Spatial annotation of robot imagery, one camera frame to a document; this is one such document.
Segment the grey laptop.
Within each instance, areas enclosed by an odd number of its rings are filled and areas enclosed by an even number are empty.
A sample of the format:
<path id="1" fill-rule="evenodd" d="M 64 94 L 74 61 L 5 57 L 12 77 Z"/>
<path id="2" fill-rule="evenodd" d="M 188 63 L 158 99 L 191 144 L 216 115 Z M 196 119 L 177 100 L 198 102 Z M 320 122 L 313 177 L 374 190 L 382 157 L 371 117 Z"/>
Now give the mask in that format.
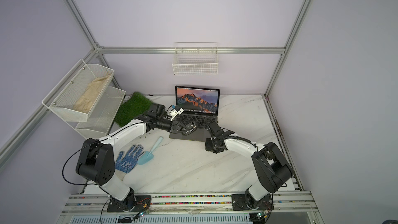
<path id="1" fill-rule="evenodd" d="M 170 139 L 205 142 L 210 138 L 207 125 L 218 121 L 220 90 L 214 88 L 175 87 L 176 105 L 183 113 L 175 118 L 183 125 L 195 123 L 196 129 L 189 135 L 169 135 Z"/>

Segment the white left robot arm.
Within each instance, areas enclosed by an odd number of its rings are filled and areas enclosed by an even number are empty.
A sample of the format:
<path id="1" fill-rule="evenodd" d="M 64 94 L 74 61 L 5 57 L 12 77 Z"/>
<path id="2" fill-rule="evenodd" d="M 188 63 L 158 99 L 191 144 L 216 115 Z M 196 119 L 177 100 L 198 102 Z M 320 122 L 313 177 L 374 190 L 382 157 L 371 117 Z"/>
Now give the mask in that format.
<path id="1" fill-rule="evenodd" d="M 119 130 L 99 139 L 85 140 L 77 151 L 76 173 L 106 192 L 112 205 L 123 212 L 131 211 L 138 205 L 138 200 L 121 175 L 131 172 L 145 152 L 142 145 L 132 145 L 129 149 L 126 146 L 154 129 L 182 135 L 195 132 L 194 122 L 182 124 L 175 120 L 182 112 L 181 107 L 175 107 L 167 113 L 164 105 L 153 103 L 148 111 L 134 117 Z"/>

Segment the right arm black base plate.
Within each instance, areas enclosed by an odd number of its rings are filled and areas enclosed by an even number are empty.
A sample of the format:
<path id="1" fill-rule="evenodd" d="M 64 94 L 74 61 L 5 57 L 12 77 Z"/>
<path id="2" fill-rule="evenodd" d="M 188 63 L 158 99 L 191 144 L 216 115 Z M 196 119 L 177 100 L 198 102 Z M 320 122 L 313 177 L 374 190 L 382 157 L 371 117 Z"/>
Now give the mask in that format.
<path id="1" fill-rule="evenodd" d="M 233 194 L 231 198 L 234 211 L 270 211 L 274 209 L 270 194 L 261 200 L 255 200 L 250 194 Z"/>

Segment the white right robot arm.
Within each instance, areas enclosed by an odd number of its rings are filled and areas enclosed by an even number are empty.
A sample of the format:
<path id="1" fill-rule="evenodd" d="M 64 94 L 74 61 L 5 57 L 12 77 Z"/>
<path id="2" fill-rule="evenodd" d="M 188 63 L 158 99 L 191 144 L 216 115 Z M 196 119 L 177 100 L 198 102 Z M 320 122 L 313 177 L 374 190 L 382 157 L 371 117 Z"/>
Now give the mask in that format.
<path id="1" fill-rule="evenodd" d="M 271 208 L 272 194 L 294 175 L 294 170 L 279 147 L 269 142 L 260 144 L 224 130 L 216 122 L 207 126 L 210 138 L 205 141 L 205 150 L 212 153 L 233 151 L 253 162 L 257 180 L 245 190 L 243 195 L 233 197 L 234 206 L 239 210 L 256 210 L 265 205 Z"/>

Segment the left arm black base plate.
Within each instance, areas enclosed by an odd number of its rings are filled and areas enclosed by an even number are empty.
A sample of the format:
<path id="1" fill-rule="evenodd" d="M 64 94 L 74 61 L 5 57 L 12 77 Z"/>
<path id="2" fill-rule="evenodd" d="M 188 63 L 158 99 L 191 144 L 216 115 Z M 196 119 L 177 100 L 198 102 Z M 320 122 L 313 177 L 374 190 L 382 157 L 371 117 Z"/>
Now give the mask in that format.
<path id="1" fill-rule="evenodd" d="M 149 195 L 130 196 L 124 201 L 119 201 L 113 197 L 110 198 L 110 203 L 107 207 L 108 213 L 122 213 L 122 212 L 142 212 L 149 208 L 152 197 Z"/>

